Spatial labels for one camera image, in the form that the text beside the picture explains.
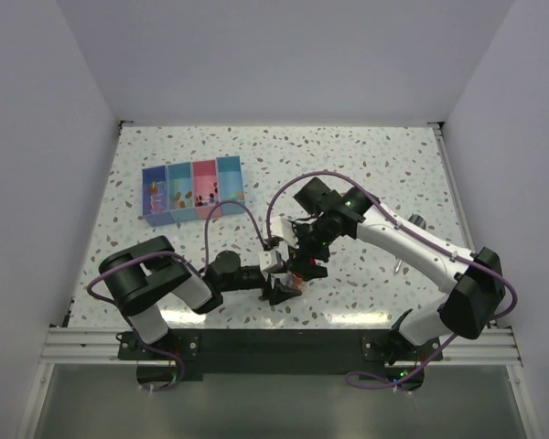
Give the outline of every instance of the divided container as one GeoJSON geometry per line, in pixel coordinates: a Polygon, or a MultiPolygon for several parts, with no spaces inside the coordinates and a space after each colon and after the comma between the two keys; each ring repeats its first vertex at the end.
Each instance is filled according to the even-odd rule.
{"type": "MultiPolygon", "coordinates": [[[[151,226],[204,220],[220,200],[244,203],[239,156],[143,169],[143,217],[151,226]]],[[[228,204],[212,217],[243,213],[228,204]]]]}

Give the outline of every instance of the cable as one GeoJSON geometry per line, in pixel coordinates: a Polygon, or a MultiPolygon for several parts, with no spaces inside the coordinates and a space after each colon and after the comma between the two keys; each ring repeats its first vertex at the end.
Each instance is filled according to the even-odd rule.
{"type": "Polygon", "coordinates": [[[260,228],[258,227],[258,223],[256,222],[256,219],[254,218],[253,213],[246,206],[244,206],[242,203],[239,203],[238,201],[233,201],[231,199],[220,201],[215,206],[213,206],[213,208],[211,208],[208,217],[205,219],[205,227],[203,229],[203,240],[205,243],[205,267],[203,268],[204,273],[208,271],[208,266],[210,265],[210,238],[208,237],[208,232],[210,230],[211,215],[213,215],[213,212],[215,212],[219,206],[222,206],[224,204],[235,204],[236,206],[240,206],[242,209],[244,209],[244,211],[250,217],[250,221],[253,222],[254,230],[256,230],[256,235],[258,235],[258,239],[260,240],[260,243],[263,245],[263,247],[266,246],[266,243],[264,242],[264,239],[263,239],[263,235],[261,235],[260,233],[260,228]]]}
{"type": "MultiPolygon", "coordinates": [[[[120,272],[121,270],[123,270],[125,268],[129,268],[129,267],[133,267],[135,265],[139,265],[139,264],[141,264],[143,262],[146,262],[146,261],[149,261],[151,259],[163,258],[163,257],[170,257],[170,258],[174,258],[174,259],[178,260],[179,262],[185,264],[191,270],[191,272],[194,273],[196,276],[201,277],[199,272],[195,269],[195,267],[193,265],[191,265],[180,254],[177,254],[175,252],[154,252],[154,253],[149,253],[145,256],[141,256],[139,258],[135,258],[131,261],[121,263],[120,265],[117,265],[117,266],[113,267],[111,270],[108,270],[107,272],[104,272],[104,273],[100,274],[98,277],[96,277],[91,282],[89,282],[87,284],[87,286],[85,287],[85,289],[88,292],[88,294],[91,297],[93,297],[94,299],[102,300],[102,301],[104,301],[108,304],[116,306],[116,303],[114,302],[113,299],[110,299],[108,297],[104,297],[103,295],[95,293],[93,291],[93,287],[96,284],[98,284],[99,282],[106,280],[111,275],[113,275],[115,273],[118,273],[118,272],[120,272]]],[[[126,321],[128,326],[132,329],[132,332],[135,334],[135,337],[138,340],[138,343],[140,344],[140,346],[143,349],[146,349],[149,352],[152,352],[154,354],[161,355],[163,357],[167,357],[168,359],[173,359],[179,365],[179,374],[178,374],[178,376],[175,380],[172,380],[171,382],[169,382],[169,383],[167,383],[167,384],[165,384],[161,387],[153,387],[153,388],[151,388],[151,391],[168,391],[170,389],[173,389],[181,381],[183,381],[183,377],[185,376],[185,363],[183,362],[183,360],[178,355],[175,355],[171,352],[168,352],[168,351],[165,351],[165,350],[162,350],[162,349],[159,349],[159,348],[154,348],[154,347],[148,345],[147,343],[145,343],[145,341],[140,337],[140,334],[138,333],[136,328],[132,325],[130,320],[125,316],[122,316],[122,317],[126,321]]]]}
{"type": "MultiPolygon", "coordinates": [[[[295,177],[295,178],[291,179],[289,182],[287,182],[281,188],[279,188],[276,191],[276,193],[274,194],[273,199],[271,200],[271,202],[268,205],[268,210],[266,211],[266,232],[267,232],[269,240],[273,238],[273,234],[271,232],[271,215],[273,213],[273,207],[275,206],[276,200],[283,194],[283,192],[285,192],[285,190],[287,188],[289,188],[291,185],[294,185],[297,181],[300,181],[300,180],[303,180],[303,179],[309,178],[309,177],[315,177],[315,176],[331,176],[331,177],[337,177],[337,178],[340,178],[344,181],[347,181],[348,183],[350,183],[351,185],[353,185],[354,187],[356,187],[357,189],[362,191],[362,193],[364,193],[366,195],[366,198],[368,198],[370,200],[372,205],[375,208],[377,208],[384,215],[384,217],[386,219],[388,219],[393,225],[397,224],[397,219],[395,219],[393,217],[393,215],[391,215],[385,208],[382,207],[381,203],[377,200],[377,198],[373,194],[368,192],[368,190],[366,190],[362,185],[360,185],[359,183],[354,181],[353,179],[351,179],[349,177],[346,177],[346,176],[344,176],[340,173],[333,172],[333,171],[314,171],[314,172],[307,172],[307,173],[305,173],[305,174],[303,174],[299,177],[295,177]]],[[[507,281],[502,275],[500,275],[499,273],[494,272],[490,268],[485,267],[484,265],[481,265],[477,262],[468,260],[468,259],[463,258],[463,257],[458,256],[458,255],[454,256],[454,254],[452,252],[448,251],[447,249],[442,248],[441,246],[439,246],[437,244],[434,244],[430,240],[426,239],[424,236],[420,235],[419,233],[415,232],[414,230],[409,229],[408,227],[406,227],[404,225],[401,225],[400,227],[405,233],[412,236],[416,240],[422,242],[427,247],[429,247],[429,248],[431,248],[431,249],[433,249],[437,252],[440,252],[442,254],[445,254],[449,258],[454,257],[454,259],[456,261],[462,262],[462,263],[467,264],[471,267],[474,267],[478,270],[481,270],[482,272],[484,272],[484,273],[494,277],[495,279],[499,280],[500,282],[502,282],[502,284],[504,284],[504,286],[506,286],[508,288],[509,292],[511,293],[511,298],[512,298],[511,304],[504,311],[502,311],[501,313],[498,313],[497,315],[493,316],[492,318],[501,318],[501,317],[507,316],[516,307],[516,305],[518,303],[518,300],[519,300],[519,296],[517,295],[517,292],[514,289],[514,287],[512,286],[512,284],[509,281],[507,281]]],[[[441,351],[447,345],[449,345],[449,343],[451,343],[456,338],[456,336],[457,335],[454,334],[451,337],[449,337],[446,340],[446,342],[444,342],[438,349],[436,349],[419,366],[417,366],[415,369],[413,369],[411,371],[411,373],[409,373],[408,375],[406,375],[405,377],[399,379],[396,382],[383,384],[383,385],[378,386],[378,387],[364,386],[363,384],[360,384],[358,382],[354,382],[354,381],[350,380],[350,377],[352,377],[352,376],[366,376],[366,377],[374,378],[376,380],[383,380],[383,378],[380,377],[379,375],[375,375],[375,374],[370,373],[370,372],[359,371],[359,370],[348,373],[346,375],[346,382],[352,387],[356,387],[358,389],[366,389],[366,390],[390,389],[390,388],[393,388],[394,386],[398,386],[398,385],[400,385],[404,382],[407,382],[412,377],[414,377],[416,374],[418,374],[421,370],[423,370],[425,368],[425,366],[427,364],[429,364],[429,362],[431,360],[436,358],[441,353],[441,351]]]]}

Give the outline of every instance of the table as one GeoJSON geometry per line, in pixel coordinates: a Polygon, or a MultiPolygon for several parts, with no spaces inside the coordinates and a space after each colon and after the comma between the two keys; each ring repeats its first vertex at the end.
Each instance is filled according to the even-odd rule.
{"type": "MultiPolygon", "coordinates": [[[[406,218],[421,214],[429,231],[463,245],[431,128],[125,126],[74,290],[70,327],[126,326],[117,310],[96,302],[84,290],[98,274],[99,263],[114,252],[163,234],[177,252],[202,266],[203,221],[152,228],[142,218],[141,169],[224,155],[241,157],[246,205],[260,223],[272,195],[285,182],[308,171],[328,169],[354,178],[406,218]]],[[[322,180],[339,192],[349,187],[337,178],[322,180]]],[[[306,216],[292,199],[301,183],[277,201],[274,214],[306,216]]],[[[261,247],[247,216],[212,220],[210,257],[226,249],[238,252],[243,264],[257,263],[261,247]]],[[[170,294],[159,302],[161,312],[171,327],[386,328],[405,310],[422,307],[440,295],[406,264],[393,274],[395,259],[381,249],[345,237],[330,250],[328,278],[310,282],[301,297],[281,305],[260,301],[259,291],[225,293],[219,309],[198,316],[170,294]]],[[[104,284],[95,289],[107,293],[104,284]]]]}

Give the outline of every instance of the gray floor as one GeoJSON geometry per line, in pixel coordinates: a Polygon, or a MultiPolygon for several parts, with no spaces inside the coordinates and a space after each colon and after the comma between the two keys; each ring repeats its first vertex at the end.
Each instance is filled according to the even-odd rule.
{"type": "Polygon", "coordinates": [[[152,397],[133,366],[61,366],[39,438],[523,438],[504,367],[433,367],[414,396],[343,377],[209,375],[152,397]]]}

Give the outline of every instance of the wall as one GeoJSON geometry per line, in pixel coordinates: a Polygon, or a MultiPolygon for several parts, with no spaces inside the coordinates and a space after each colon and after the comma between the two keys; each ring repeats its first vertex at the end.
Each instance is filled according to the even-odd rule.
{"type": "Polygon", "coordinates": [[[512,0],[58,0],[139,123],[445,121],[512,0]]]}
{"type": "Polygon", "coordinates": [[[69,304],[114,148],[114,117],[54,0],[0,0],[0,438],[69,304]]]}
{"type": "Polygon", "coordinates": [[[549,0],[517,0],[445,126],[475,241],[500,252],[549,438],[549,0]]]}

